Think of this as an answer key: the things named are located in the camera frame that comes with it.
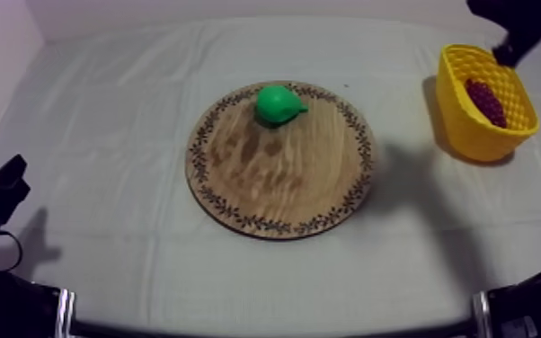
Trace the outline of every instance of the plastic basket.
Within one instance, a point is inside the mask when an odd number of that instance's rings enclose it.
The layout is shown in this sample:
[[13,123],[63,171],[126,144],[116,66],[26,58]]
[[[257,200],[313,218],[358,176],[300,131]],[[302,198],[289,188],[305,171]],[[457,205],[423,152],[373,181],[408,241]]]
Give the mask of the plastic basket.
[[[507,128],[494,126],[476,108],[465,89],[472,78],[487,83],[503,106]],[[477,161],[495,161],[511,153],[539,129],[539,119],[516,73],[492,54],[466,45],[442,49],[436,92],[449,144]]]

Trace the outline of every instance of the white tablecloth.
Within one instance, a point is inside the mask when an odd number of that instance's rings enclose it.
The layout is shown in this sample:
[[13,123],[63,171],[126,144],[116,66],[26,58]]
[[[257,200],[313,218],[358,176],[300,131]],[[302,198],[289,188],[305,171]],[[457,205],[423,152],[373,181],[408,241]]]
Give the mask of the white tablecloth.
[[[429,110],[448,43],[495,38],[399,22],[191,22],[47,46],[0,126],[32,187],[8,229],[25,278],[77,292],[77,316],[192,334],[356,334],[447,323],[470,295],[541,271],[541,130],[504,165],[439,150]],[[541,119],[541,48],[519,67]],[[184,177],[222,95],[323,86],[366,117],[377,190],[334,230],[270,243],[215,223]],[[11,261],[0,240],[0,260]]]

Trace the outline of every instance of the green toy pear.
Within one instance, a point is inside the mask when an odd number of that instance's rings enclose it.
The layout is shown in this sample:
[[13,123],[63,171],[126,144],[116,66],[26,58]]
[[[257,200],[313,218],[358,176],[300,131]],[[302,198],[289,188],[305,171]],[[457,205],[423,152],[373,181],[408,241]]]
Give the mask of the green toy pear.
[[283,85],[267,85],[258,93],[256,113],[271,125],[286,123],[306,111],[302,100]]

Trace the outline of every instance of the wooden plate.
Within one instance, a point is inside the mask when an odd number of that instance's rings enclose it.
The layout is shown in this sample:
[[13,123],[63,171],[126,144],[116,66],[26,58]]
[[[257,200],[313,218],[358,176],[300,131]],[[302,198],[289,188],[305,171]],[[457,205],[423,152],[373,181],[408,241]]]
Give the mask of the wooden plate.
[[[257,93],[286,85],[309,112],[276,129],[254,119]],[[367,194],[376,146],[346,101],[312,84],[252,84],[225,96],[191,133],[186,175],[213,218],[248,236],[297,239],[340,224]]]

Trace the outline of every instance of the grapes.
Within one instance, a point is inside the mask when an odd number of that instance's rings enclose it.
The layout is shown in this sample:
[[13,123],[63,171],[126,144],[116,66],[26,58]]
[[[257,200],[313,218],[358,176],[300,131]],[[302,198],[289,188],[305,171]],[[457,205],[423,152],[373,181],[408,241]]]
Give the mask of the grapes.
[[495,97],[495,94],[492,93],[489,85],[484,82],[476,82],[470,78],[466,81],[466,91],[478,110],[486,116],[493,125],[507,128],[503,107]]

